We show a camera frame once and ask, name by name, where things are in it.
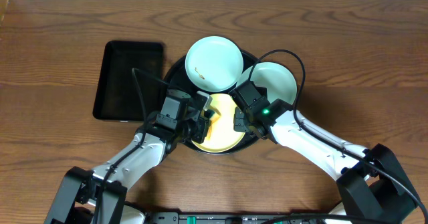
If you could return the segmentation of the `yellow plate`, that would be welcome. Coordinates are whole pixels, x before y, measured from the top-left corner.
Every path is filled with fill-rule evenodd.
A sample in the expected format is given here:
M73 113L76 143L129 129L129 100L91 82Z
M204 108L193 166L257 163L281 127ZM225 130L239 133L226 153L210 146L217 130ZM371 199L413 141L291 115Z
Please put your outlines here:
M233 129L235 108L237 105L228 94L211 94L212 102L209 108L218 109L221 117L213 124L211 139L201 144L192 141L201 150L221 152L234 147L244 136L244 132Z

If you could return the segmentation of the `yellow green scrub sponge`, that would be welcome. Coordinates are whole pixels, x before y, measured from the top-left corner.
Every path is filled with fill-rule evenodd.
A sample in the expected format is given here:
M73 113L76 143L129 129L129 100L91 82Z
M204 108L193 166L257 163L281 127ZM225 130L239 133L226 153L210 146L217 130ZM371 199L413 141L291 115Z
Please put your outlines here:
M209 119L209 127L207 131L207 135L204 139L204 141L207 142L208 140L211 139L213 124L216 123L216 121L218 121L218 119L221 117L221 114L219 113L218 109L209 108L206 111L204 111L204 117Z

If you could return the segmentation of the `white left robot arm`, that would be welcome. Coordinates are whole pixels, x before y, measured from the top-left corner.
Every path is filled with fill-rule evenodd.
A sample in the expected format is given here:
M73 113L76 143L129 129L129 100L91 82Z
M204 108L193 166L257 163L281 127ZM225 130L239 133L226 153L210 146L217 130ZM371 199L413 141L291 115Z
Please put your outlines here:
M64 175L45 222L143 223L144 213L125 205L128 190L178 143L204 140L211 101L202 91L168 90L161 110L145 117L127 147L91 170L75 166Z

